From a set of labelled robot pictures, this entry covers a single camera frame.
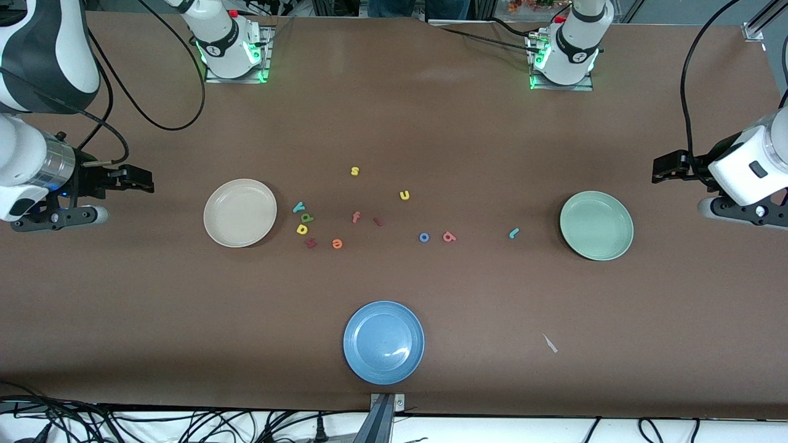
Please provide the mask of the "beige plate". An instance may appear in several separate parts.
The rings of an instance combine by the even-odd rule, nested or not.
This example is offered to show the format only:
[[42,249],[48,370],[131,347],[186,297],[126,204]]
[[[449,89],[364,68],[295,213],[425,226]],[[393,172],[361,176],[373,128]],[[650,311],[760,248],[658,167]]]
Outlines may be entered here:
[[278,202],[258,180],[242,178],[220,185],[206,200],[203,225],[214,242],[229,249],[258,243],[273,229]]

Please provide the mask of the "green plate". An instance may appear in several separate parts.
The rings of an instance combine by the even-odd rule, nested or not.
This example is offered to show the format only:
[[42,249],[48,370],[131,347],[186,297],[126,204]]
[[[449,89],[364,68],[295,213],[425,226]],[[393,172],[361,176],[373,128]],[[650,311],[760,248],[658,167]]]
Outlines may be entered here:
[[594,261],[619,258],[634,239],[633,219],[625,205],[601,191],[569,197],[561,208],[559,226],[569,247]]

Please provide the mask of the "blue plate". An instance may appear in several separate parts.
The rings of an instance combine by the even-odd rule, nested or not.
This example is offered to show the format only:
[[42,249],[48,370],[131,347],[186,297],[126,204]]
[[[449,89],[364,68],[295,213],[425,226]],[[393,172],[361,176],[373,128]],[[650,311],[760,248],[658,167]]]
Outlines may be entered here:
[[342,337],[347,365],[358,378],[373,385],[405,381],[421,364],[425,344],[424,329],[416,314],[390,300],[358,308]]

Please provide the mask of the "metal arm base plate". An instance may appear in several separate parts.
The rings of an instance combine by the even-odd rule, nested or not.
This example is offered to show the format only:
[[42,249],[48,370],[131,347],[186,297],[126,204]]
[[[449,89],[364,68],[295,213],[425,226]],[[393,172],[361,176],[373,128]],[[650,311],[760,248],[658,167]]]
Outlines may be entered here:
[[199,40],[199,52],[206,66],[206,82],[267,83],[275,34],[274,27],[236,20],[227,36],[211,42]]
[[599,48],[564,50],[561,39],[555,38],[550,27],[530,31],[524,37],[528,55],[530,89],[591,92],[591,71]]

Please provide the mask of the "aluminium frame profile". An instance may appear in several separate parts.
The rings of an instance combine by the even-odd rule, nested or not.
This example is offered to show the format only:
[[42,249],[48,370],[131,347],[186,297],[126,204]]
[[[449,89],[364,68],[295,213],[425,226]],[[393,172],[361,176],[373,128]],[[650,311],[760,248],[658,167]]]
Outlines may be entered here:
[[777,18],[788,12],[788,0],[768,0],[748,22],[741,25],[747,42],[762,41],[763,31]]

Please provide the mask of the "grey aluminium extrusion post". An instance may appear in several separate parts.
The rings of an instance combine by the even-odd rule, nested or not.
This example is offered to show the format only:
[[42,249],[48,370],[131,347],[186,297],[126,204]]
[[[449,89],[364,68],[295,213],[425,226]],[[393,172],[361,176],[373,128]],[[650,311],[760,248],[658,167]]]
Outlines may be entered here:
[[374,394],[369,411],[353,443],[391,443],[396,395]]

